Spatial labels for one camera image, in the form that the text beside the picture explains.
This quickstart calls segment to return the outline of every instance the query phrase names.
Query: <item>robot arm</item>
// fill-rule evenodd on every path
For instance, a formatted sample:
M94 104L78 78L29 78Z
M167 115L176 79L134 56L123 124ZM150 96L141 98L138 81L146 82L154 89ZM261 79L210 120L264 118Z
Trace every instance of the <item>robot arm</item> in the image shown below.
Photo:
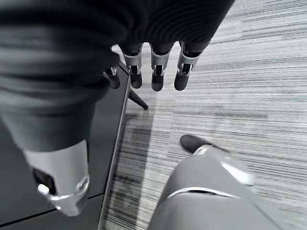
M172 44L210 41L232 3L0 1L2 119L23 151L38 191L65 215L80 213L90 181L87 140L95 103L109 85L120 84L113 45L120 44L132 86L139 88L142 44L152 44L153 89L158 91ZM186 59L180 59L179 75L185 74L186 64L195 66ZM184 84L175 83L180 89Z
M148 230L293 229L260 199L241 161L194 136L181 143L193 155L173 170Z

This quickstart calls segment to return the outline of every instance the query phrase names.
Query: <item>black fingertip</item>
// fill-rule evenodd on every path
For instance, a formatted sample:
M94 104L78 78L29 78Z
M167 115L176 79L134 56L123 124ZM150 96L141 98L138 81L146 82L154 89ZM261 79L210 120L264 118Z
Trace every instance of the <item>black fingertip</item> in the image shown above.
M109 81L112 89L118 89L120 87L120 79L117 74L115 76L109 76Z
M174 87L178 91L182 91L186 88L188 84L189 77L186 75L186 73L182 73L182 75L176 74Z
M131 74L130 79L133 88L138 89L142 86L142 74Z
M164 76L160 76L157 74L156 76L153 75L152 77L152 89L156 92L162 90L164 82Z
M180 144L186 151L194 153L200 146L207 145L209 143L199 137L185 134L180 138Z

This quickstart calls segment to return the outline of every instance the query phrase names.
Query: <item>striped carpet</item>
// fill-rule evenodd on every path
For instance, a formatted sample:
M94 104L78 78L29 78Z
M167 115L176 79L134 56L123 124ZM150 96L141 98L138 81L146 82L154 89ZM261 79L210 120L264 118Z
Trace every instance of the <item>striped carpet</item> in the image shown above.
M136 92L150 109L128 103L103 228L146 229L170 173L188 156L178 142L186 133L240 158L259 194L307 226L307 1L237 0L182 92L173 87L178 54L176 44L164 88L154 92L143 47Z

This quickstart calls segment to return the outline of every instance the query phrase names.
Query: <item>gray carpet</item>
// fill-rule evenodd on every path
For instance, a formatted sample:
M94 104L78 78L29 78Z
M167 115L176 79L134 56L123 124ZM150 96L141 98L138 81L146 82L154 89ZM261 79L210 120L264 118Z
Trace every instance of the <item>gray carpet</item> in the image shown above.
M256 174L259 194L307 226L307 1L237 0L202 54L187 88L175 91L179 45L161 92L129 102L104 229L144 230L173 168L188 154L183 134L227 149Z

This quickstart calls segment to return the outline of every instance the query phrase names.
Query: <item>black table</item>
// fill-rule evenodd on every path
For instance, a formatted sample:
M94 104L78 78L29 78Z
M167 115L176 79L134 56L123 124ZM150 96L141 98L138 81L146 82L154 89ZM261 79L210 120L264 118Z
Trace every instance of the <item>black table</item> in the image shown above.
M81 215L66 217L36 190L28 165L0 122L0 229L97 230L106 207L127 98L147 105L130 89L128 70L118 67L121 86L96 105L90 139L90 198Z

